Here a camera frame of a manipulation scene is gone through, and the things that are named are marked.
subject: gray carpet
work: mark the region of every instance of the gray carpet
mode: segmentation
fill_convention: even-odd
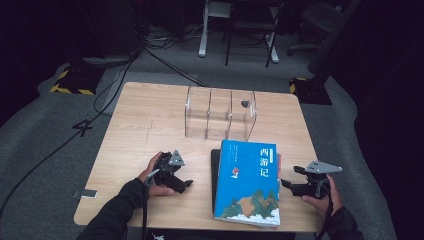
[[[270,64],[269,68],[265,68],[266,54],[261,50],[234,52],[225,67],[225,43],[221,37],[219,32],[209,35],[205,58],[197,56],[198,38],[152,52],[186,72],[195,73],[210,87],[289,93],[290,78],[311,76],[306,67],[312,53],[296,53],[292,58],[284,54],[288,46],[296,43],[296,36],[279,36],[276,49],[280,63]],[[39,85],[38,99],[0,129],[1,202],[30,169],[76,133],[73,125],[97,115],[95,106],[104,106],[107,96],[114,91],[107,87],[120,70],[106,70],[97,96],[50,93],[64,67],[60,66],[55,76]],[[169,75],[164,74],[175,74],[145,52],[129,73],[126,81],[157,76],[154,81],[159,82],[168,79]],[[173,83],[190,84],[186,80]],[[301,105],[318,159],[344,168],[333,176],[344,204],[352,210],[366,239],[396,239],[386,201],[358,147],[353,128],[355,104],[333,79],[327,81],[326,88],[332,106]],[[71,194],[84,188],[109,121],[110,117],[99,116],[92,124],[94,129],[84,137],[76,136],[17,189],[1,219],[2,239],[74,239],[78,235],[83,226],[73,222],[78,200]],[[128,239],[139,238],[140,229],[130,229]],[[300,233],[296,239],[312,240],[313,236]]]

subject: person's hand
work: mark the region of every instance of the person's hand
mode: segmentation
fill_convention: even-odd
[[[343,204],[333,178],[330,175],[327,175],[327,177],[328,180],[330,180],[331,199],[333,200],[333,212],[331,213],[332,216],[335,212],[337,212],[337,210],[343,207]],[[328,195],[323,197],[322,199],[316,199],[314,197],[304,195],[302,196],[302,200],[314,206],[321,218],[325,220],[328,209]]]
[[[155,163],[159,160],[159,157],[161,154],[162,152],[158,152],[152,159],[150,159],[149,165],[147,165],[147,168],[140,173],[140,175],[138,176],[138,179],[144,182],[147,175],[153,171],[153,167],[155,166]],[[166,186],[157,186],[155,184],[153,184],[149,190],[150,197],[171,195],[173,193],[174,193],[173,189],[167,188]]]

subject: book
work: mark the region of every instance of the book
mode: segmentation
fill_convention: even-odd
[[[279,165],[273,143],[223,140],[214,218],[260,227],[279,226]]]

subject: transparent container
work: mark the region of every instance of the transparent container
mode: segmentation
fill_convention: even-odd
[[[248,141],[256,122],[253,91],[189,87],[185,136]]]

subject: stand base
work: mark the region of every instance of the stand base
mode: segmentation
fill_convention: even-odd
[[[96,88],[106,69],[67,66],[50,92],[95,95]]]
[[[297,96],[299,103],[332,105],[324,84],[311,79],[292,78],[289,82],[290,92]]]

